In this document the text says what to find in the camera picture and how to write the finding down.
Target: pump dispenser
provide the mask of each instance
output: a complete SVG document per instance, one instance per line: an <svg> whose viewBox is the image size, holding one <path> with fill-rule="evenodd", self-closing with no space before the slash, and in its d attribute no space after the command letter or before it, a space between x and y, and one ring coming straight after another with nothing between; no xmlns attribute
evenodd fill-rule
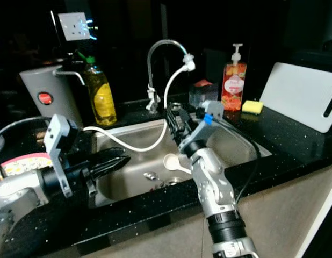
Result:
<svg viewBox="0 0 332 258"><path fill-rule="evenodd" d="M223 71L221 103L225 110L238 111L241 110L247 65L240 62L239 47L242 47L242 44L233 44L233 47L235 47L235 53L232 55L232 62L228 63Z"/></svg>

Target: red button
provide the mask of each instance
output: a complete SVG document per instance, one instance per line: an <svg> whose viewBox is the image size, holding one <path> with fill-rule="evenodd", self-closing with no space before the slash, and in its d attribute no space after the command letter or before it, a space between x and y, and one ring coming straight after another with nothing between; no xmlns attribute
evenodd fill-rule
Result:
<svg viewBox="0 0 332 258"><path fill-rule="evenodd" d="M38 100L40 103L50 105L53 102L53 96L47 92L38 93Z"/></svg>

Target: yellow sponge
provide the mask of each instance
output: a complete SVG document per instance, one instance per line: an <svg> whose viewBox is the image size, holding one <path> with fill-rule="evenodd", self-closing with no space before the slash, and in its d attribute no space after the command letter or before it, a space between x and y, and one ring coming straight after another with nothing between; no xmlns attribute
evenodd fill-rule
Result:
<svg viewBox="0 0 332 258"><path fill-rule="evenodd" d="M242 105L242 112L260 114L263 109L263 103L258 101L245 101Z"/></svg>

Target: white cutting board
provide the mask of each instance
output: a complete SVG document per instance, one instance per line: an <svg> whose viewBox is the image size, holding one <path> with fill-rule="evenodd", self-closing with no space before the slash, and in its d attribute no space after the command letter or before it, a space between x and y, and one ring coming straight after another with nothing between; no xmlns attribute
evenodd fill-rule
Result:
<svg viewBox="0 0 332 258"><path fill-rule="evenodd" d="M286 63L275 63L260 101L264 106L326 133L332 111L324 117L332 100L332 73Z"/></svg>

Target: green bottle cap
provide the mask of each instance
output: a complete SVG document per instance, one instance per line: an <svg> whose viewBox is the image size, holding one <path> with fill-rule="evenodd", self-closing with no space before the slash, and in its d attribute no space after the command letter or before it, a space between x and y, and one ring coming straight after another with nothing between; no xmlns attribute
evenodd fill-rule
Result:
<svg viewBox="0 0 332 258"><path fill-rule="evenodd" d="M88 57L86 57L79 51L78 51L78 54L83 60L86 61L86 63L93 64L96 62L96 58L94 56L89 55Z"/></svg>
<svg viewBox="0 0 332 258"><path fill-rule="evenodd" d="M94 56L88 56L87 58L86 58L86 62L87 63L90 63L90 64L92 64L92 63L95 63L96 62L96 58L94 57Z"/></svg>

